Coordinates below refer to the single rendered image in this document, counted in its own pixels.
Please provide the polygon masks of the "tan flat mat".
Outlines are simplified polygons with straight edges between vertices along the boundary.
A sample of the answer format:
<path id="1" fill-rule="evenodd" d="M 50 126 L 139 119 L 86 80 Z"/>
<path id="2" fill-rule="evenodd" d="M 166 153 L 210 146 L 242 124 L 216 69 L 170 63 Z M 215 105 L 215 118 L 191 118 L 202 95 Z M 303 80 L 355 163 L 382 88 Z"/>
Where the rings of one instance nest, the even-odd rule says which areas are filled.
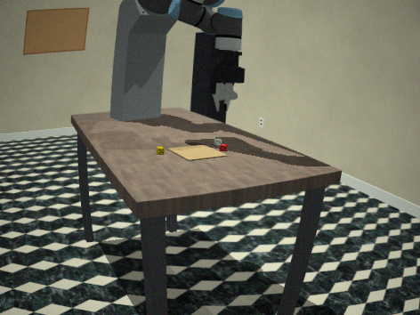
<path id="1" fill-rule="evenodd" d="M 168 150 L 188 161 L 228 156 L 218 150 L 209 148 L 206 145 L 170 148 Z"/>

